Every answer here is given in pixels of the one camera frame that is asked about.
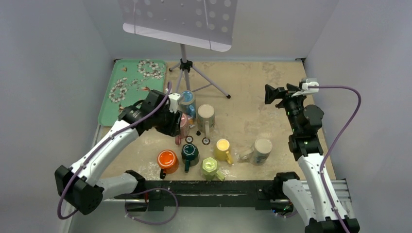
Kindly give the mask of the pink ghost mug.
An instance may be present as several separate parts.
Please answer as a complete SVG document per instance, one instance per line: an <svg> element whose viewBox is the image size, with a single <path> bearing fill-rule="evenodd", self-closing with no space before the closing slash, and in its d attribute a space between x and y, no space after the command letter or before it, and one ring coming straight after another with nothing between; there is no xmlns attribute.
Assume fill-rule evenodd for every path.
<svg viewBox="0 0 412 233"><path fill-rule="evenodd" d="M182 140L185 140L189 135L190 127L189 120L186 114L182 114L180 121L180 134L175 137L175 144L180 145Z"/></svg>

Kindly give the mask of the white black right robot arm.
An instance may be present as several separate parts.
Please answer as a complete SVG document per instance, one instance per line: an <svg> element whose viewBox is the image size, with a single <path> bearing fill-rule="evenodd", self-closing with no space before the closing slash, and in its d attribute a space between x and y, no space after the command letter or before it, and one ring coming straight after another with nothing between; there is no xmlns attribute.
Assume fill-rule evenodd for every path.
<svg viewBox="0 0 412 233"><path fill-rule="evenodd" d="M357 233L360 225L350 217L336 194L326 169L326 160L332 152L324 154L318 131L322 128L323 110L316 105L304 105L308 95L323 89L316 81L301 81L298 86L265 88L265 104L274 100L280 102L276 108L284 109L290 123L289 149L302 169L309 190L294 172L277 173L273 192L276 196L287 197L294 210L300 215L307 233Z"/></svg>

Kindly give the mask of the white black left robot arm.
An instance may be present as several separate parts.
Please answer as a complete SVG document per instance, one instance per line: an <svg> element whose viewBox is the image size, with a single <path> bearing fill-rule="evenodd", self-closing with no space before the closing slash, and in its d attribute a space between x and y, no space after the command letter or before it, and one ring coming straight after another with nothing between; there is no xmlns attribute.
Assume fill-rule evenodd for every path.
<svg viewBox="0 0 412 233"><path fill-rule="evenodd" d="M54 173L60 196L58 209L66 201L83 215L93 212L105 199L128 194L134 199L145 192L144 178L128 170L112 178L101 178L114 159L145 131L155 128L158 132L175 137L180 134L182 112L178 93L151 90L144 100L127 106L118 120L86 155L69 167L60 166Z"/></svg>

